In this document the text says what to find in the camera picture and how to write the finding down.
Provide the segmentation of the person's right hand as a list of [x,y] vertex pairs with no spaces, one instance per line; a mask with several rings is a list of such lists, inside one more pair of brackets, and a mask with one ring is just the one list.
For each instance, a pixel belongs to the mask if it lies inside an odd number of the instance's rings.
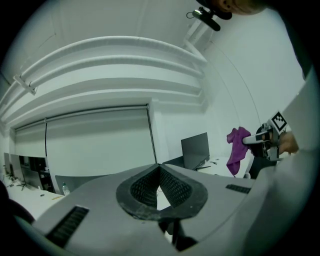
[[299,150],[299,146],[291,131],[283,132],[279,137],[278,143],[279,154],[289,153],[294,154]]

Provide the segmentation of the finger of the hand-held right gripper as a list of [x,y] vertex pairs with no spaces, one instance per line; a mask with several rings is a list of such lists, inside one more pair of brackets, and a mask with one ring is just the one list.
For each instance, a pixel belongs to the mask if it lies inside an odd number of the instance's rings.
[[244,137],[242,143],[244,145],[254,145],[263,143],[263,137],[265,133],[257,133],[251,136]]

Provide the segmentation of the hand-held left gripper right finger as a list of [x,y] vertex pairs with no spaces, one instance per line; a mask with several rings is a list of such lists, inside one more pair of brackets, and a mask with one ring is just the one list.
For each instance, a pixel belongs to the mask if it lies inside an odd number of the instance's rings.
[[207,189],[207,201],[198,214],[192,218],[179,221],[179,229],[183,235],[191,237],[198,242],[215,231],[235,213],[248,195],[247,193],[229,189],[227,186],[235,185],[251,189],[255,183],[254,179],[209,174],[171,164],[160,164],[159,167],[170,168],[203,184]]

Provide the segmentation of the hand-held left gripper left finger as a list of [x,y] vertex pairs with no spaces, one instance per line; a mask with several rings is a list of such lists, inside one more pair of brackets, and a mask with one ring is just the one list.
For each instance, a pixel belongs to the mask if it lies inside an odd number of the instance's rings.
[[88,209],[88,213],[66,243],[66,251],[78,256],[175,255],[175,248],[156,221],[135,219],[117,202],[118,185],[147,168],[145,165],[83,184],[50,207],[32,226],[47,236],[78,206]]

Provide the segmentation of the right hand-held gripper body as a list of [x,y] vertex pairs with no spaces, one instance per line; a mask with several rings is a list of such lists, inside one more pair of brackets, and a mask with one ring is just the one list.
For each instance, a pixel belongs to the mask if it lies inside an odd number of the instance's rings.
[[256,134],[264,133],[263,143],[250,144],[249,149],[255,157],[264,158],[268,161],[280,161],[279,139],[286,132],[288,123],[283,114],[277,111],[267,122],[263,123]]

